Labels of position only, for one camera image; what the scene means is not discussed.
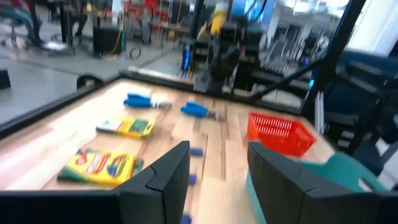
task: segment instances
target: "table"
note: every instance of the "table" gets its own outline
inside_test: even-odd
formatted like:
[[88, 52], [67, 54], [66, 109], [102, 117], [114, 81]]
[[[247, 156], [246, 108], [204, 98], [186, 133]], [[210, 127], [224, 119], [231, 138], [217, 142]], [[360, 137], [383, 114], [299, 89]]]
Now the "table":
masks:
[[[287, 115], [250, 106], [210, 98], [192, 92], [156, 86], [136, 81], [140, 74], [115, 77], [103, 86], [79, 90], [59, 102], [32, 112], [29, 118], [10, 121], [14, 131], [18, 125], [37, 120], [0, 141], [1, 190], [59, 190], [97, 189], [94, 185], [60, 183], [55, 180], [59, 170], [79, 147], [114, 149], [137, 154], [144, 159], [144, 167], [154, 162], [183, 140], [191, 147], [202, 147], [205, 157], [191, 158], [190, 172], [198, 182], [188, 187], [185, 212], [195, 223], [255, 223], [245, 189], [247, 164], [247, 120], [250, 111]], [[128, 92], [150, 94], [155, 100], [169, 100], [174, 106], [169, 111], [157, 109], [134, 110], [125, 108], [123, 100]], [[226, 122], [196, 119], [181, 114], [180, 107], [194, 100], [224, 113]], [[133, 139], [96, 133], [95, 126], [102, 119], [115, 115], [157, 118], [153, 133], [145, 139]], [[303, 159], [324, 162], [332, 154], [331, 146], [302, 120], [318, 141]], [[0, 126], [0, 138], [7, 130]]]

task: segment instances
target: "wooden table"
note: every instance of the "wooden table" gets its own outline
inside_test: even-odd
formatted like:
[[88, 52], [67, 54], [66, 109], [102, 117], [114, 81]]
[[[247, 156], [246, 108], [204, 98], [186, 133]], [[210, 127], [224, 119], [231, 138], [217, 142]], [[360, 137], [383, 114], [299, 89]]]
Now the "wooden table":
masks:
[[[155, 100], [169, 100], [169, 111], [134, 110], [123, 106], [129, 92], [149, 94]], [[187, 100], [203, 103], [226, 115], [226, 122], [198, 119], [181, 114]], [[202, 147], [205, 157], [191, 158], [190, 172], [198, 182], [189, 187], [185, 212], [194, 223], [255, 223], [245, 189], [248, 113], [283, 116], [202, 95], [147, 83], [119, 79], [80, 101], [57, 111], [0, 141], [0, 188], [2, 190], [97, 189], [94, 185], [57, 182], [55, 177], [79, 147], [113, 149], [137, 154], [148, 166], [180, 141]], [[116, 115], [157, 118], [145, 139], [96, 133], [95, 126]], [[326, 161], [333, 149], [306, 121], [318, 141], [304, 155], [310, 161]]]

